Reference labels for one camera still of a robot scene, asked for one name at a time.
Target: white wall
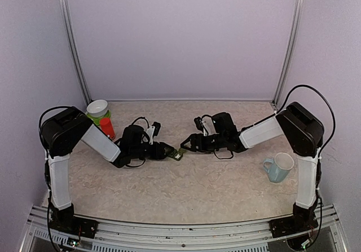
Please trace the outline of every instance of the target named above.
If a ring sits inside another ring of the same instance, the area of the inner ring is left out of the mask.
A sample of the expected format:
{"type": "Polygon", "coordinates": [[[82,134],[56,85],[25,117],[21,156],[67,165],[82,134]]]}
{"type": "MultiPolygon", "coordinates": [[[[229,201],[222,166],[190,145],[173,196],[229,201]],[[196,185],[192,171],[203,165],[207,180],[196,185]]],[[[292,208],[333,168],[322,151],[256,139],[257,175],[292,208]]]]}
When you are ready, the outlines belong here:
{"type": "MultiPolygon", "coordinates": [[[[321,192],[335,204],[351,251],[360,251],[361,0],[305,0],[283,97],[299,83],[323,93],[336,115],[336,134],[322,155],[321,192]]],[[[307,90],[296,90],[293,100],[320,117],[328,137],[332,121],[322,100],[307,90]]]]}
{"type": "Polygon", "coordinates": [[[272,100],[295,0],[68,0],[93,99],[272,100]]]}
{"type": "Polygon", "coordinates": [[[58,0],[0,0],[0,76],[0,250],[12,252],[46,190],[39,116],[85,105],[58,0]]]}

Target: metal post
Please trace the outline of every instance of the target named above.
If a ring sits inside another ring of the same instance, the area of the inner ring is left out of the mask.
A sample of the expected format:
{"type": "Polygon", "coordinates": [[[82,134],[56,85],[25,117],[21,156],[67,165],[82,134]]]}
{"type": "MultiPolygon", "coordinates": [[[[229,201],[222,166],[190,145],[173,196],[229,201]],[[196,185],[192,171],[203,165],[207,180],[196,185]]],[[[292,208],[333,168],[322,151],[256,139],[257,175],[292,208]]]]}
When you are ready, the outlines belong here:
{"type": "Polygon", "coordinates": [[[70,18],[68,0],[59,0],[59,1],[60,1],[60,6],[61,6],[61,11],[63,12],[65,29],[67,31],[69,47],[70,47],[70,50],[71,50],[71,53],[73,56],[73,62],[74,62],[77,78],[79,81],[80,89],[83,94],[85,103],[88,105],[91,103],[91,97],[90,97],[89,89],[86,84],[85,77],[84,77],[84,74],[83,74],[83,71],[82,71],[82,68],[80,65],[78,50],[77,50],[77,47],[75,44],[75,38],[74,38],[73,29],[72,29],[72,22],[71,22],[71,18],[70,18]]]}
{"type": "Polygon", "coordinates": [[[294,5],[294,14],[292,20],[291,32],[288,39],[288,45],[286,50],[286,55],[283,61],[281,76],[277,85],[276,93],[273,98],[272,103],[274,106],[278,106],[280,101],[280,97],[287,79],[287,74],[289,71],[290,62],[292,60],[292,53],[294,49],[294,45],[296,44],[296,37],[298,31],[298,25],[300,24],[301,11],[303,6],[303,0],[296,0],[296,4],[294,5]]]}

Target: mug handle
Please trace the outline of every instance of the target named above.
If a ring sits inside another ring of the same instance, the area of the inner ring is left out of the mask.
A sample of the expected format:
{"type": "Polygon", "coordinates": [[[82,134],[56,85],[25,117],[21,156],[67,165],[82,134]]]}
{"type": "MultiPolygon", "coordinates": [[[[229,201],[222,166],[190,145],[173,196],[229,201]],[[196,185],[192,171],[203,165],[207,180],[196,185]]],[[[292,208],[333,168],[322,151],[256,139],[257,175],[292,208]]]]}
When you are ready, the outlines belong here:
{"type": "Polygon", "coordinates": [[[265,170],[265,172],[267,172],[267,174],[270,172],[270,169],[268,167],[266,167],[265,163],[273,164],[274,162],[275,162],[275,160],[269,159],[269,158],[267,158],[263,161],[263,169],[265,170]]]}

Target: mug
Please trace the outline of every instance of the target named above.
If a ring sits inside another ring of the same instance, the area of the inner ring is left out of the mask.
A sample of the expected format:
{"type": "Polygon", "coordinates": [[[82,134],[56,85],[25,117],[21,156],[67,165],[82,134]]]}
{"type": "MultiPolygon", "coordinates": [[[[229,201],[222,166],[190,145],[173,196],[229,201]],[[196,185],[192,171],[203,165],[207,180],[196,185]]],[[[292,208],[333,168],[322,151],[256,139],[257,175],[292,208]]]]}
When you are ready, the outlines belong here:
{"type": "Polygon", "coordinates": [[[294,161],[291,155],[287,153],[277,153],[273,159],[265,159],[263,161],[263,168],[267,172],[268,178],[272,183],[282,182],[290,170],[294,166],[294,161]]]}

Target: green plate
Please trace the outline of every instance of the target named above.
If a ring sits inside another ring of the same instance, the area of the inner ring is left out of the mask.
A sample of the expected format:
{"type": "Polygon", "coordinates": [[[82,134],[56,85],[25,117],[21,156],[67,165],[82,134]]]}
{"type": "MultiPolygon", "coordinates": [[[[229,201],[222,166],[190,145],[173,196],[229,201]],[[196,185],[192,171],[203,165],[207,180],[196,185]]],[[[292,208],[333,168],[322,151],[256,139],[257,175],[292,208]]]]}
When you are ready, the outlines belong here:
{"type": "Polygon", "coordinates": [[[107,113],[106,113],[103,117],[101,117],[101,118],[94,118],[94,117],[92,117],[88,112],[85,112],[85,115],[86,115],[89,119],[91,119],[91,120],[94,122],[95,125],[99,126],[99,125],[100,125],[100,120],[101,120],[102,118],[110,118],[110,117],[111,117],[111,112],[108,110],[107,113]]]}

